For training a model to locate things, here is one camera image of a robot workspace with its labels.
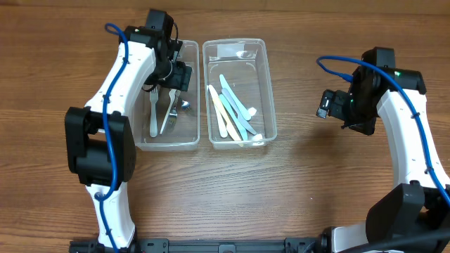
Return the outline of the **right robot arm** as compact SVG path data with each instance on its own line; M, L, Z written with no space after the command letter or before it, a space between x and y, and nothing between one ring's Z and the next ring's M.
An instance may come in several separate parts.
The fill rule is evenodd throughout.
M442 252L449 243L449 176L428 124L425 82L420 72L399 69L394 50L375 47L342 78L347 91L325 90L316 114L370 136L381 120L388 139L394 181L365 221L330 227L312 252Z

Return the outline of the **white plastic fork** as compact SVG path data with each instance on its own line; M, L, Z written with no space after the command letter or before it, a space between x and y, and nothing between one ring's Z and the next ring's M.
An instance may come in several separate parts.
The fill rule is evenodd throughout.
M150 92L150 137L154 138L158 135L158 122L157 122L157 111L156 104L159 99L158 88L155 88Z
M169 107L167 109L165 118L164 118L162 126L161 126L161 130L160 130L161 135L163 135L163 133L165 132L165 127L166 127L167 119L169 116L169 111L170 111L171 107L173 106L174 102L176 102L176 104L178 103L180 93L181 93L180 90L176 90L176 89L171 89L169 92L170 102L169 102Z

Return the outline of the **white plastic knife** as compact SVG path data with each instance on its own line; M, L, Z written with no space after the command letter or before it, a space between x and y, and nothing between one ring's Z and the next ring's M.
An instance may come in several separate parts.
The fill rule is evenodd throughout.
M207 86L207 88L208 88L208 91L210 92L210 95L211 95L211 98L212 98L212 101L214 104L214 109L215 109L216 116L217 116L217 124L219 127L219 134L222 138L226 138L228 136L228 131L226 130L226 125L225 125L225 121L223 118L223 114L221 113L222 103L219 99L219 95L212 85L209 84Z
M221 93L226 97L227 101L230 103L231 107L236 111L237 116L238 116L238 121L241 123L241 125L250 133L252 133L253 135L256 135L257 132L253 129L253 127L250 125L250 123L244 119L242 113L240 112L240 110L238 109L238 106L236 105L234 99L231 97L231 94L229 93L229 91L225 88L223 88L221 90Z
M231 89L229 83L227 82L227 80L226 80L226 78L225 78L225 76L223 74L219 75L219 81L220 81L221 87L228 91L229 96L231 97L231 100L232 100L233 104L237 107L239 113L243 116L244 120L250 121L251 120L251 115L248 112L248 109L238 99L238 97L236 96L236 94Z

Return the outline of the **cream yellow plastic knife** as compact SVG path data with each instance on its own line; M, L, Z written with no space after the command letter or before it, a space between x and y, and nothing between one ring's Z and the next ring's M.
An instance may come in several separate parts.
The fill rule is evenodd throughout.
M214 106L218 109L220 117L225 122L226 132L234 141L233 144L243 147L243 144L241 143L242 140L241 140L238 132L236 131L233 123L231 122L231 120L228 116L228 113L227 113L226 109L224 108L224 105L223 105L222 101L220 100L219 94L217 93L216 89L210 84L207 85L207 89L210 92Z

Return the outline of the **short metal fork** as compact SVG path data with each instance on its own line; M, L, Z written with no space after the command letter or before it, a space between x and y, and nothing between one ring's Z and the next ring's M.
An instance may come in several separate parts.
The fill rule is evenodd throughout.
M181 100L181 109L182 112L188 115L189 117L194 116L194 110L187 100Z

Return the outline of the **long metal fork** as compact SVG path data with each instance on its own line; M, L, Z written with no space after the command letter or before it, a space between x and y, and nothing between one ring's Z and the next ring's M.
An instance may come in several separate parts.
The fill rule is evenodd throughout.
M177 108L176 108L176 102L174 102L173 106L171 107L171 109L169 111L169 116L168 116L166 127L165 127L166 132L173 131L174 126L177 121L177 117L178 117L178 112L177 112Z

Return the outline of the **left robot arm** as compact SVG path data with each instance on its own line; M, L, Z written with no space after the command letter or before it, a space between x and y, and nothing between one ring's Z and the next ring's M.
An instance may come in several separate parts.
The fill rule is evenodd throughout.
M139 93L158 86L187 91L191 67L177 59L183 46L172 32L178 27L165 11L151 9L143 26L121 30L116 60L100 89L82 108L65 115L70 171L85 185L98 220L97 239L76 242L70 252L140 252L136 226L129 211L128 182L136 164L130 114Z

